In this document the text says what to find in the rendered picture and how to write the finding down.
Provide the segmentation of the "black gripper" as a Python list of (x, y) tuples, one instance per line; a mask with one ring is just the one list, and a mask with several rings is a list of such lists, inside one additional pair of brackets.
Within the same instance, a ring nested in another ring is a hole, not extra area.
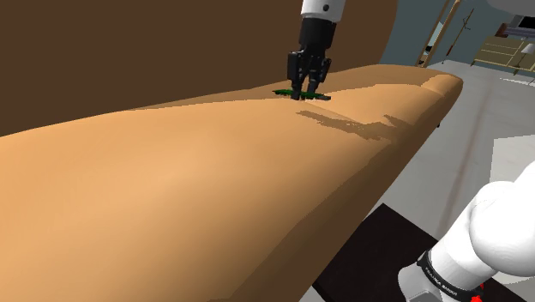
[(315, 56), (321, 59), (311, 64), (307, 92), (314, 94), (319, 85), (325, 82), (332, 62), (326, 57), (326, 50), (331, 47), (336, 26), (335, 22), (320, 18), (302, 19), (298, 40), (301, 48), (299, 51), (291, 51), (287, 56), (286, 74), (287, 79), (291, 81), (292, 99), (301, 99), (305, 76), (303, 67), (307, 58)]

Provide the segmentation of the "green thing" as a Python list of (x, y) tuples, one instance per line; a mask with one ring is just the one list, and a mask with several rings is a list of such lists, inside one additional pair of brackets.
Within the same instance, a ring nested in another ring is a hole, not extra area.
[(294, 92), (291, 89), (276, 89), (274, 93), (277, 95), (289, 96), (294, 100), (331, 100), (330, 96), (325, 94), (309, 93), (309, 92)]

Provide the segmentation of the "brown coat stand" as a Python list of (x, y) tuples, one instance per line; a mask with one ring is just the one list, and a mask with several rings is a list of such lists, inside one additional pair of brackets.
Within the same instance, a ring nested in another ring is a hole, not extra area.
[(470, 11), (469, 15), (465, 18), (462, 19), (462, 27), (460, 28), (457, 36), (455, 37), (453, 43), (451, 44), (451, 46), (448, 48), (448, 51), (445, 55), (445, 59), (450, 55), (451, 51), (453, 50), (454, 46), (456, 45), (458, 39), (460, 38), (461, 34), (463, 33), (463, 31), (466, 29), (466, 30), (471, 30), (468, 26), (467, 26), (467, 23), (469, 22), (472, 14), (473, 14), (473, 11), (475, 10), (475, 8), (472, 8), (472, 10)]

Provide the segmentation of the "tan sofa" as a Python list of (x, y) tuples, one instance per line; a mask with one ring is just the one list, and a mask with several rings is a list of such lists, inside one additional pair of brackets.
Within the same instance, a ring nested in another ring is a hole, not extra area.
[(0, 1), (0, 302), (299, 302), (460, 96), (348, 0), (329, 101), (299, 0)]

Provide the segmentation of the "beige chest of drawers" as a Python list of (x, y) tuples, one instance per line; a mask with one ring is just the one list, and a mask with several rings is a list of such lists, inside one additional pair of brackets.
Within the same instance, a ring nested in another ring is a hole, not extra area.
[(529, 44), (530, 42), (526, 40), (489, 36), (476, 53), (472, 65), (493, 64), (513, 69), (515, 74), (519, 70), (535, 72), (535, 52), (522, 53)]

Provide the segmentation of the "floor lamp with white shade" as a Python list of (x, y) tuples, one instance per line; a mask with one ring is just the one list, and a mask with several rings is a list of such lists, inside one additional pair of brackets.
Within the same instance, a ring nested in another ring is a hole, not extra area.
[(530, 44), (526, 45), (526, 47), (521, 51), (522, 57), (520, 58), (519, 62), (514, 66), (515, 67), (515, 71), (514, 71), (515, 75), (520, 70), (520, 62), (524, 59), (524, 57), (527, 54), (533, 54), (534, 52), (535, 52), (535, 44), (533, 44), (533, 43), (530, 43)]

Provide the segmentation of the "wooden door frame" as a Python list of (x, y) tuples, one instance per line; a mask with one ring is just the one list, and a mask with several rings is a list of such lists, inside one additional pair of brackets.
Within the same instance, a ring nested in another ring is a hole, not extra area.
[(433, 58), (443, 35), (446, 33), (448, 26), (453, 20), (453, 17), (458, 10), (462, 0), (446, 0), (444, 3), (438, 18), (431, 30), (431, 33), (424, 44), (421, 52), (418, 55), (418, 59), (414, 64), (415, 67), (427, 68)]

